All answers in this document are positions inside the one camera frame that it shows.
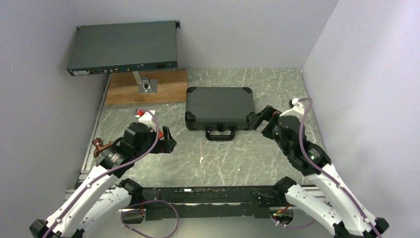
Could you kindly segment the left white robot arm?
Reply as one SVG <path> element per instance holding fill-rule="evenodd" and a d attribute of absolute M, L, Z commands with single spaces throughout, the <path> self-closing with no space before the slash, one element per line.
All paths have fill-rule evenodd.
<path fill-rule="evenodd" d="M 97 158 L 87 178 L 75 192 L 45 220 L 37 219 L 30 226 L 35 238 L 87 238 L 104 222 L 107 215 L 126 206 L 138 207 L 143 188 L 131 179 L 124 179 L 105 199 L 100 197 L 135 162 L 146 155 L 169 154 L 176 146 L 167 126 L 157 129 L 140 122 L 131 123 L 122 137 L 109 144 Z"/>

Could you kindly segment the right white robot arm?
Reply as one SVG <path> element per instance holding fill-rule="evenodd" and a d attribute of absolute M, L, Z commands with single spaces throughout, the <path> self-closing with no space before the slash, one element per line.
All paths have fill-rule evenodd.
<path fill-rule="evenodd" d="M 355 198 L 339 176 L 327 153 L 307 140 L 304 121 L 309 110 L 296 102 L 279 112 L 266 106 L 248 118 L 255 130 L 262 121 L 264 137 L 276 142 L 289 163 L 312 181 L 330 203 L 323 203 L 293 179 L 284 177 L 273 186 L 273 200 L 279 206 L 292 204 L 320 223 L 335 238 L 380 238 L 389 228 L 384 218 L 377 218 Z"/>

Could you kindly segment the black poker set case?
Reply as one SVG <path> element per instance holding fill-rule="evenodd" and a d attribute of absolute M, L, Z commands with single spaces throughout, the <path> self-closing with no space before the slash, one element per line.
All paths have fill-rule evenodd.
<path fill-rule="evenodd" d="M 209 141 L 230 141 L 238 130 L 251 130 L 255 114 L 249 87 L 195 87 L 186 91 L 185 125 L 205 131 Z"/>

